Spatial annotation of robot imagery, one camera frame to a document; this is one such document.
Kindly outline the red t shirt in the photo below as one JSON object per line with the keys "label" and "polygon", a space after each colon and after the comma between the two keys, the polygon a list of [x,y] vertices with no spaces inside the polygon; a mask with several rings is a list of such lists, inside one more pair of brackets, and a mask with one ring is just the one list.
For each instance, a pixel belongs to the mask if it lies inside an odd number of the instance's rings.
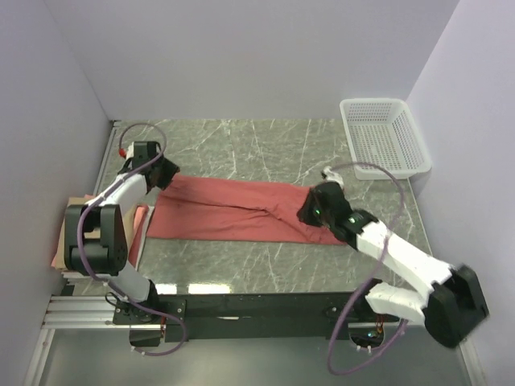
{"label": "red t shirt", "polygon": [[338,245],[297,212],[308,187],[176,175],[159,192],[147,235],[157,239]]}

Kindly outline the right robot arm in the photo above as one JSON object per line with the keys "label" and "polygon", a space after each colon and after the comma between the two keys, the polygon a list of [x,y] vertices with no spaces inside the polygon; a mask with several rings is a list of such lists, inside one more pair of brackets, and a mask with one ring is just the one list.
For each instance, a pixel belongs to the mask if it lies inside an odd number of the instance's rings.
{"label": "right robot arm", "polygon": [[353,308],[361,320],[389,315],[422,324],[430,336],[455,348],[489,316],[488,306],[473,269],[438,260],[392,232],[364,209],[352,209],[336,182],[311,188],[298,212],[301,222],[327,228],[339,241],[377,260],[403,278],[409,289],[369,277],[344,306],[345,319]]}

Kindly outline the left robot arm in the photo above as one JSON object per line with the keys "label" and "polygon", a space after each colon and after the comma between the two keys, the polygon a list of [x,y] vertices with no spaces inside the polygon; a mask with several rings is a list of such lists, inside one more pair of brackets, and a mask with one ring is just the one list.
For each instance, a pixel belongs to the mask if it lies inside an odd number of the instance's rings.
{"label": "left robot arm", "polygon": [[133,142],[115,180],[98,197],[65,212],[66,269],[106,282],[124,302],[134,302],[132,313],[144,323],[159,317],[161,304],[155,284],[129,263],[123,216],[152,189],[167,188],[178,172],[158,142]]}

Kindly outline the white plastic basket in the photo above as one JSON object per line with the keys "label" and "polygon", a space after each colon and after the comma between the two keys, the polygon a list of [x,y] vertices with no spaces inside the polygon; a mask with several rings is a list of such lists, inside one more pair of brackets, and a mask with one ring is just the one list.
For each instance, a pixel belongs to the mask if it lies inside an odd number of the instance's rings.
{"label": "white plastic basket", "polygon": [[340,102],[348,148],[359,180],[409,179],[429,172],[431,158],[408,104],[394,98],[352,98]]}

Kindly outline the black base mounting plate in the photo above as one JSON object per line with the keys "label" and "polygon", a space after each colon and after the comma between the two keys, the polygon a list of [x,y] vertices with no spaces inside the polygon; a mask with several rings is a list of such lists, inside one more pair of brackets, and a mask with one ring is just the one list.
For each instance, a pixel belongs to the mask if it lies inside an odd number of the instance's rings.
{"label": "black base mounting plate", "polygon": [[[191,339],[312,338],[329,339],[336,321],[352,293],[284,294],[184,294],[159,295],[157,310],[184,322]],[[397,322],[394,316],[379,316],[366,301],[355,303],[338,335],[348,339],[349,323]],[[183,329],[175,320],[149,314],[124,302],[117,302],[115,326],[130,326],[130,342],[136,347],[157,347],[180,342]],[[136,333],[157,325],[158,333]]]}

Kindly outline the aluminium rail frame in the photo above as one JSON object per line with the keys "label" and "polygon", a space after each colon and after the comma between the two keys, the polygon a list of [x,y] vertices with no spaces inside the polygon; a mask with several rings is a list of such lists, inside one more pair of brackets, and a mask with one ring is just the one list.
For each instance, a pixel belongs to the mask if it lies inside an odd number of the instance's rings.
{"label": "aluminium rail frame", "polygon": [[[113,323],[117,311],[99,296],[52,296],[34,353],[22,385],[39,385],[56,330],[157,329],[159,325],[131,326]],[[460,346],[471,385],[488,385],[472,339]]]}

